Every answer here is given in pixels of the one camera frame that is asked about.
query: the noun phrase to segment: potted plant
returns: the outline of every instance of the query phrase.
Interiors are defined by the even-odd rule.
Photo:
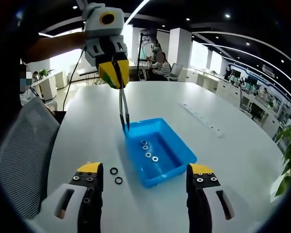
[[[278,134],[276,142],[279,142],[282,138],[286,138],[290,142],[283,157],[285,169],[282,172],[282,176],[281,176],[282,181],[275,194],[275,197],[283,194],[287,190],[291,182],[291,126],[288,126],[286,129],[284,129],[282,132]]]
[[[39,72],[39,76],[40,76],[40,78],[43,78],[45,76],[48,76],[52,71],[53,71],[53,69],[51,69],[49,71],[47,71],[46,69],[42,69]]]

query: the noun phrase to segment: green leaves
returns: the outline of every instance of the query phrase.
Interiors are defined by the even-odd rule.
[[[280,183],[280,186],[275,196],[283,194],[288,189],[290,183],[291,183],[291,176],[286,175],[285,178],[283,178],[282,182]]]
[[[276,196],[283,194],[286,189],[289,187],[291,182],[291,126],[288,126],[285,130],[280,132],[277,136],[276,142],[281,140],[282,138],[287,138],[290,140],[290,143],[287,147],[286,153],[284,155],[284,163],[287,163],[285,166],[283,174],[286,174],[282,182],[280,183],[280,186],[276,192]]]

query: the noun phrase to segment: black cable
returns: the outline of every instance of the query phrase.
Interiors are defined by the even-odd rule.
[[[78,67],[78,64],[79,64],[79,62],[80,62],[80,60],[81,60],[81,57],[82,57],[83,52],[84,52],[84,50],[82,50],[82,52],[81,52],[81,56],[79,57],[78,62],[76,63],[76,66],[74,67],[74,70],[73,70],[73,72],[72,72],[72,74],[71,74],[71,78],[70,78],[70,82],[69,82],[69,87],[68,87],[67,94],[66,94],[66,97],[65,97],[65,100],[64,100],[64,103],[63,103],[63,111],[65,110],[65,102],[66,102],[66,99],[67,99],[67,96],[68,96],[68,93],[69,93],[69,89],[70,89],[70,85],[71,85],[72,77],[73,77],[73,75],[74,75],[74,72],[76,71],[76,68]]]

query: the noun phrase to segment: power outlet strip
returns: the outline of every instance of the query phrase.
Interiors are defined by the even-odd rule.
[[[205,117],[203,117],[198,111],[194,110],[192,107],[186,103],[179,103],[184,109],[191,113],[196,119],[198,119],[203,125],[210,129],[218,138],[223,137],[223,132],[216,128],[211,122],[209,122]]]

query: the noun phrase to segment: floor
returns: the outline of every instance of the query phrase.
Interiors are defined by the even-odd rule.
[[[71,100],[74,98],[75,94],[80,88],[84,88],[84,87],[92,86],[92,85],[99,85],[99,84],[102,84],[102,82],[103,81],[99,79],[89,79],[89,80],[82,80],[82,81],[71,83],[70,89],[67,95],[67,99],[65,101],[65,111],[67,111],[67,109],[69,108],[69,104],[71,103]],[[57,111],[63,110],[63,103],[68,91],[68,87],[69,85],[66,86],[65,88],[57,90],[57,95],[53,99],[54,101],[57,102]]]

